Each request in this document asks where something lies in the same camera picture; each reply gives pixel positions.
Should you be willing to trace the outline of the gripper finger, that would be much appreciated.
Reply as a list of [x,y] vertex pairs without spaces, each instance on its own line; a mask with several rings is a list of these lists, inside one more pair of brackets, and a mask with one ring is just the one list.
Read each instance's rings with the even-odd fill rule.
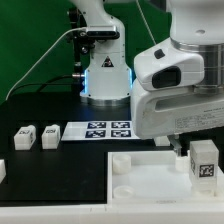
[[181,157],[181,153],[182,153],[182,146],[179,140],[179,136],[178,135],[170,135],[168,137],[171,145],[173,146],[174,152],[176,153],[176,155],[178,157]]

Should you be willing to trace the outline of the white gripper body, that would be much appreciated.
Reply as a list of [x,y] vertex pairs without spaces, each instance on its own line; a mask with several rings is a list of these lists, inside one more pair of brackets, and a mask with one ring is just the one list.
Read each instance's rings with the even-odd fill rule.
[[195,94],[190,87],[146,91],[138,81],[131,94],[136,136],[150,139],[224,126],[224,93]]

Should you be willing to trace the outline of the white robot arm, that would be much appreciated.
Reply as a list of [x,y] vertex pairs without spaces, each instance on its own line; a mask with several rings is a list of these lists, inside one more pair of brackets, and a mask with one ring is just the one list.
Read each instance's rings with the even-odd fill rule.
[[138,54],[133,69],[125,63],[124,26],[104,9],[133,0],[70,1],[87,23],[81,36],[97,41],[83,100],[128,100],[141,139],[224,126],[224,0],[149,0],[172,15],[170,36]]

